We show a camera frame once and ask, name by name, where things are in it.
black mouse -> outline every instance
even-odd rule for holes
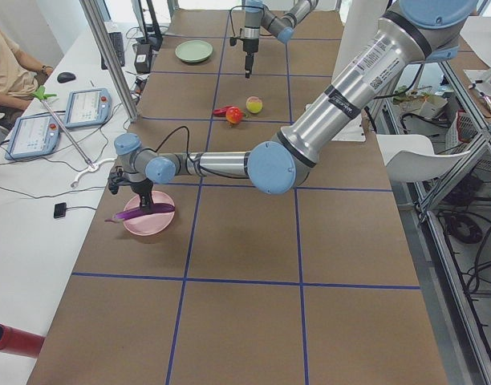
[[[76,75],[72,72],[60,72],[56,77],[57,82],[59,83],[67,83],[76,79]]]

pink bowl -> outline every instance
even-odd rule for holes
[[[153,191],[152,201],[154,203],[169,203],[174,205],[172,198],[165,192]],[[140,197],[135,195],[127,204],[124,206],[124,211],[129,209],[135,209],[139,207]],[[143,215],[142,217],[137,217],[133,219],[128,219],[124,221],[124,227],[127,231],[135,235],[147,236],[159,233],[165,229],[169,223],[171,223],[174,218],[174,212],[165,214],[151,214]]]

tomato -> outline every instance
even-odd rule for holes
[[[231,124],[239,124],[244,119],[244,113],[238,107],[230,107],[226,111],[226,119]]]

person's hand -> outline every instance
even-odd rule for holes
[[[30,105],[31,100],[21,100],[18,105],[19,110],[26,110],[28,106]]]

yellow ball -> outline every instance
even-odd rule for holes
[[[251,114],[258,114],[263,108],[263,102],[257,96],[251,96],[247,98],[245,108],[247,108],[247,111]]]

